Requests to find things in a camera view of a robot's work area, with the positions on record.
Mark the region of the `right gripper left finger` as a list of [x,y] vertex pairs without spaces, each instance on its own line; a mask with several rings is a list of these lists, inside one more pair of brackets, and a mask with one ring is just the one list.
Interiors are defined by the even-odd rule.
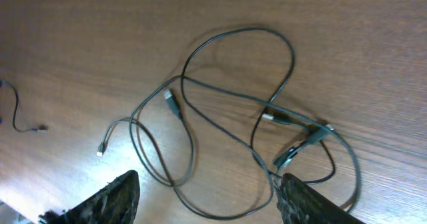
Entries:
[[132,224],[139,204],[139,175],[129,170],[97,193],[62,213],[47,211],[39,216],[45,224]]

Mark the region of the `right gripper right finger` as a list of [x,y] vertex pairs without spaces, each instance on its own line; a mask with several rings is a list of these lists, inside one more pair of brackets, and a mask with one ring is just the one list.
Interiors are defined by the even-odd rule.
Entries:
[[285,224],[364,224],[291,173],[282,176],[276,195]]

